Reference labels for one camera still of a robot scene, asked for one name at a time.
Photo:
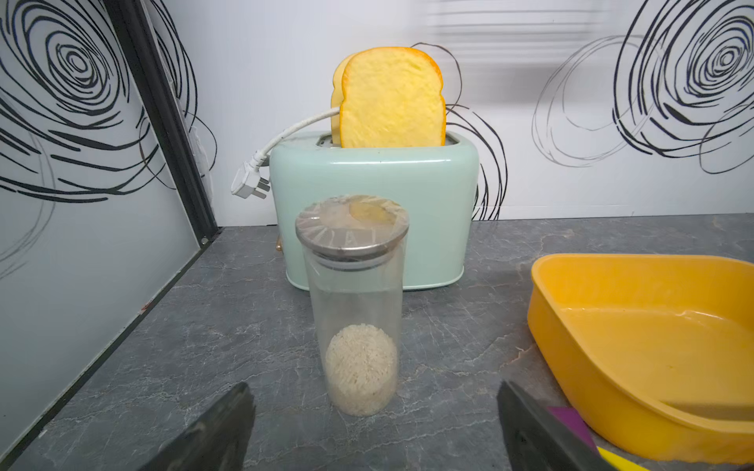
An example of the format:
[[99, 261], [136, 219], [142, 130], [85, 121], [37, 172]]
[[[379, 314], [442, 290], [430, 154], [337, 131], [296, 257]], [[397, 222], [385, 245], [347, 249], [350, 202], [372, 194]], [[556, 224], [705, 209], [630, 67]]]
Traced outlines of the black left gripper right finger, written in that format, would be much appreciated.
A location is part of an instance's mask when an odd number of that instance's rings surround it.
[[497, 404], [512, 469], [588, 471], [613, 468], [518, 384], [502, 382]]

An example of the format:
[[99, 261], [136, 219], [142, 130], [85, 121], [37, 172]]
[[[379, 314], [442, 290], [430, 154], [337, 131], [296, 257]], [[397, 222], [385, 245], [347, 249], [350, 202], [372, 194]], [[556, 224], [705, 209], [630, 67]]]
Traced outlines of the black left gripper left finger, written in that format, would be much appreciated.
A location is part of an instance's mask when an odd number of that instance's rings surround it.
[[255, 420], [254, 396], [241, 382], [200, 415], [143, 470], [241, 470]]

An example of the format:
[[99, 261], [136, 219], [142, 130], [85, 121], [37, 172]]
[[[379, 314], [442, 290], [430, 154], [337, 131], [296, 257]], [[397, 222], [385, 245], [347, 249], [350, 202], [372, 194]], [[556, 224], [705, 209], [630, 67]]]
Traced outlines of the yellow plastic tub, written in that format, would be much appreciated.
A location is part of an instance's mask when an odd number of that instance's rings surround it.
[[703, 255], [554, 254], [528, 326], [599, 436], [655, 461], [753, 460], [753, 266]]

